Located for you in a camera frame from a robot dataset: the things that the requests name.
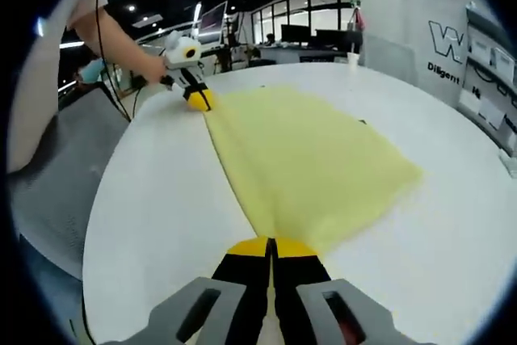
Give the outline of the person's left hand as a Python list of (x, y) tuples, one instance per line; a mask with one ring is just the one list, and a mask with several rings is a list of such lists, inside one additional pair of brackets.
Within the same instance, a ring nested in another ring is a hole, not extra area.
[(161, 83), (162, 79), (167, 75), (165, 58), (147, 57), (142, 62), (140, 73), (149, 84)]

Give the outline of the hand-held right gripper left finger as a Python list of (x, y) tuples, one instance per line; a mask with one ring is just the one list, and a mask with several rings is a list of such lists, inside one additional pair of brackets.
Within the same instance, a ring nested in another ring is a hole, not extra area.
[(198, 277), (151, 310), (123, 344), (256, 344), (267, 313), (271, 247), (266, 237), (227, 250), (212, 277)]

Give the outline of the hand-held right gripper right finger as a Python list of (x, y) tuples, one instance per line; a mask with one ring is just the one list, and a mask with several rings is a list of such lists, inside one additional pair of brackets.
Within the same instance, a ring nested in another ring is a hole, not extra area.
[(416, 344), (383, 305), (331, 278), (305, 244), (272, 238), (270, 248), (275, 313), (286, 344)]

